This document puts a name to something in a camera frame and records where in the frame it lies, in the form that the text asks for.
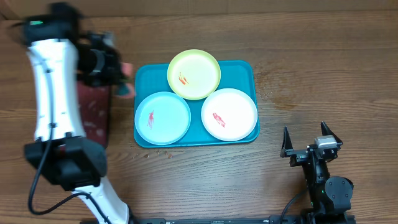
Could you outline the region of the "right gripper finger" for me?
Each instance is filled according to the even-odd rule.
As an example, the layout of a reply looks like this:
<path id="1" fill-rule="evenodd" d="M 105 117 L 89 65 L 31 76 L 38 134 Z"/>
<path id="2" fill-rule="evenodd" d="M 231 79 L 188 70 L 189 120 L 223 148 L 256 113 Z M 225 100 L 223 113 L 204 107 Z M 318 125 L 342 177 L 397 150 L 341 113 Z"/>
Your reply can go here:
<path id="1" fill-rule="evenodd" d="M 322 121 L 321 124 L 321 130 L 322 130 L 322 135 L 323 136 L 333 136 L 337 145 L 342 146 L 343 141 L 326 125 L 326 122 Z"/>
<path id="2" fill-rule="evenodd" d="M 292 141 L 287 126 L 284 126 L 284 137 L 282 141 L 281 151 L 292 151 Z"/>

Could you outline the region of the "red and green sponge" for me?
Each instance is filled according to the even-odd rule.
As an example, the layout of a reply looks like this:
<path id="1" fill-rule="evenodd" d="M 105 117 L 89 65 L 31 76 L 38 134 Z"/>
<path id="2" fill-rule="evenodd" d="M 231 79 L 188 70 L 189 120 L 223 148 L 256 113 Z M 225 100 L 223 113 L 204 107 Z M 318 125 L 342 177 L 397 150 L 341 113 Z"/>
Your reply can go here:
<path id="1" fill-rule="evenodd" d="M 134 98 L 136 91 L 134 85 L 131 83 L 131 79 L 133 78 L 133 65 L 123 62 L 121 64 L 121 71 L 124 75 L 124 79 L 121 84 L 116 86 L 115 95 L 119 98 Z"/>

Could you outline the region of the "light blue plate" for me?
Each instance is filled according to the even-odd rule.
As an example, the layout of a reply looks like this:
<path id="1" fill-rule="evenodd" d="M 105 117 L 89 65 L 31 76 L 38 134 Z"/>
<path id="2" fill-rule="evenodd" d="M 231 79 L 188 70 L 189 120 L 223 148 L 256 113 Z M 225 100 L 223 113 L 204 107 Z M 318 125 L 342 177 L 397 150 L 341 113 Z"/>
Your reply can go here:
<path id="1" fill-rule="evenodd" d="M 137 107 L 134 117 L 138 135 L 158 146 L 180 140 L 188 131 L 190 122 L 191 112 L 187 102 L 167 91 L 147 96 Z"/>

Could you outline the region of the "yellow-green plate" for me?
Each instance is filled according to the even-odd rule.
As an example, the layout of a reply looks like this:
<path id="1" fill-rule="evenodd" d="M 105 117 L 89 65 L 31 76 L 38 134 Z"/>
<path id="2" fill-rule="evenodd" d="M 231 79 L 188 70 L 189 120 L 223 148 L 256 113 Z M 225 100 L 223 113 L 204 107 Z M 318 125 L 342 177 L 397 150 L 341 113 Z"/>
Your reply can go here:
<path id="1" fill-rule="evenodd" d="M 213 93 L 221 81 L 218 61 L 204 50 L 190 49 L 169 63 L 167 81 L 174 93 L 186 100 L 201 100 Z"/>

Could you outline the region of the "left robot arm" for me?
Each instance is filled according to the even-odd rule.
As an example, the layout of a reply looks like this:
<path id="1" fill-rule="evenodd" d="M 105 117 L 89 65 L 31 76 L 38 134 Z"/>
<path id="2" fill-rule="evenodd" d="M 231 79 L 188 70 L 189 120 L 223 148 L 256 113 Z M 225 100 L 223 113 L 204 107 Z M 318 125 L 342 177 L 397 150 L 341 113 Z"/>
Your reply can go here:
<path id="1" fill-rule="evenodd" d="M 47 14 L 22 24 L 37 100 L 34 142 L 25 145 L 24 155 L 36 178 L 80 198 L 96 223 L 132 223 L 129 206 L 108 179 L 104 146 L 86 136 L 78 103 L 79 83 L 115 86 L 119 96 L 131 97 L 132 65 L 121 61 L 113 34 L 83 32 L 80 19 L 77 8 L 55 2 Z"/>

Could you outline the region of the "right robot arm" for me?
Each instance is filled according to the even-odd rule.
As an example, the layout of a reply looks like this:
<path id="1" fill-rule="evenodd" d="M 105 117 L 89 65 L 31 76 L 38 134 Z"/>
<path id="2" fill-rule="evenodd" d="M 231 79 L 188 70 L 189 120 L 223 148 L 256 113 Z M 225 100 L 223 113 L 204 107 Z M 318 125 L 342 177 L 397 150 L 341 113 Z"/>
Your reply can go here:
<path id="1" fill-rule="evenodd" d="M 346 177 L 331 176 L 327 163 L 338 157 L 343 141 L 326 125 L 320 124 L 322 135 L 314 139 L 306 149 L 295 150 L 287 127 L 280 157 L 288 157 L 291 167 L 302 167 L 307 188 L 292 198 L 283 209 L 279 223 L 355 223 L 351 209 L 354 184 Z M 301 196 L 308 194 L 311 207 L 303 209 L 299 216 L 287 218 L 289 207 Z"/>

